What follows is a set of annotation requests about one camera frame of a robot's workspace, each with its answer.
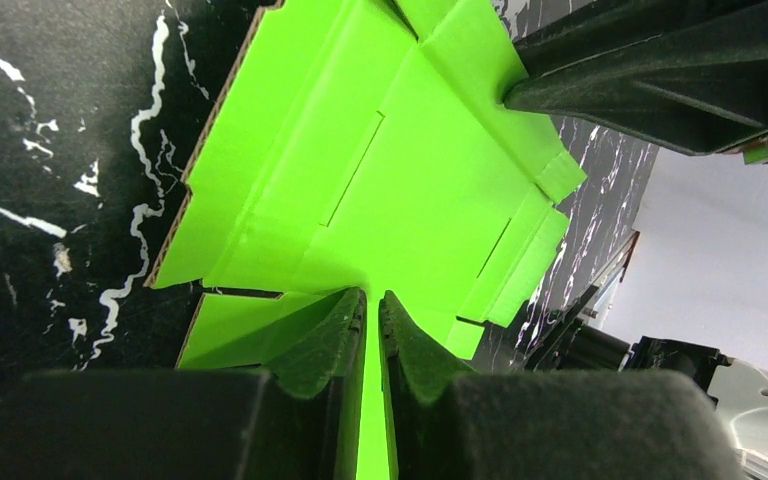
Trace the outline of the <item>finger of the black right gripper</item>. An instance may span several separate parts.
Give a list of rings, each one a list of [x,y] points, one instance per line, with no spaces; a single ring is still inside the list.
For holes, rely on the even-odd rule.
[[[515,43],[511,110],[685,154],[768,144],[768,0],[593,1]]]

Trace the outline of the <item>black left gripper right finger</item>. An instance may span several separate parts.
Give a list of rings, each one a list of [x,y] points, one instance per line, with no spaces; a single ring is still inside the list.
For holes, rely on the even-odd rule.
[[[378,328],[394,479],[739,479],[710,399],[670,371],[483,374],[392,291]]]

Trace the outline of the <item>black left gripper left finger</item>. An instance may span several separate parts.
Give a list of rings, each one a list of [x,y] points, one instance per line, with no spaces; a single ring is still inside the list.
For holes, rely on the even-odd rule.
[[[352,479],[366,307],[353,287],[300,308],[246,366],[27,376],[0,405],[0,479]]]

